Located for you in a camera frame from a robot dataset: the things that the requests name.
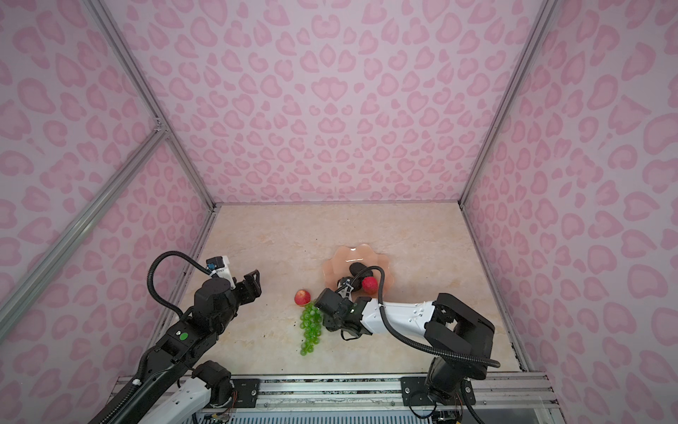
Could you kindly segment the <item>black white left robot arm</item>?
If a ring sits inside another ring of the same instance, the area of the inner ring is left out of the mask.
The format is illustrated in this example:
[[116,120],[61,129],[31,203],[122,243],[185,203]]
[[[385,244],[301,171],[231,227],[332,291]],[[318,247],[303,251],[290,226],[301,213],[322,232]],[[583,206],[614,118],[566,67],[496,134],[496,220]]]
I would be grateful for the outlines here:
[[[155,289],[155,272],[170,257],[181,258],[208,276],[187,310]],[[231,372],[213,360],[202,362],[201,357],[216,344],[238,309],[261,296],[259,270],[237,280],[231,276],[225,257],[214,257],[200,265],[187,254],[168,251],[151,263],[147,288],[158,304],[177,315],[178,321],[141,355],[135,374],[92,421],[181,423],[206,406],[236,406],[238,392]]]

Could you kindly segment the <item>red apple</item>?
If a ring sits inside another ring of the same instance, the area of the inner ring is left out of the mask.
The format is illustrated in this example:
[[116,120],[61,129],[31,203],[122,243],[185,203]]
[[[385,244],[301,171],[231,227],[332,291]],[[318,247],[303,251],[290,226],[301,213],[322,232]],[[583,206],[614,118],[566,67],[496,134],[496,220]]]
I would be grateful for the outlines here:
[[361,282],[362,291],[368,295],[374,295],[379,291],[379,280],[375,277],[364,277]]
[[300,307],[305,307],[312,301],[311,293],[307,290],[298,290],[294,296],[295,304]]

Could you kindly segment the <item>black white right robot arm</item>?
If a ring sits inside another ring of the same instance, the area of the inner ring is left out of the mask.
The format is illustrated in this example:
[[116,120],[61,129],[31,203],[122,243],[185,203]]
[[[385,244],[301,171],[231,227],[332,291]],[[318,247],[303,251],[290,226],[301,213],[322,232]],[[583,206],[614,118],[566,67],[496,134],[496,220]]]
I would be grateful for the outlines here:
[[419,303],[387,302],[381,296],[352,300],[324,290],[315,302],[323,326],[354,338],[388,334],[433,357],[423,396],[449,405],[465,394],[464,380],[484,380],[501,363],[492,358],[495,326],[459,298],[440,293]]

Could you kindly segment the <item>green grape bunch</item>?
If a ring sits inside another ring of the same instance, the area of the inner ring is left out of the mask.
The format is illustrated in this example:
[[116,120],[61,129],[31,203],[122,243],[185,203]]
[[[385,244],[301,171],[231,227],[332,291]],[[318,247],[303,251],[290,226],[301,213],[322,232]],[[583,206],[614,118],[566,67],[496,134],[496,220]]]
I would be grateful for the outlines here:
[[300,329],[303,330],[303,341],[300,346],[300,354],[306,356],[314,351],[320,342],[323,329],[323,316],[317,307],[309,303],[305,305],[301,316]]

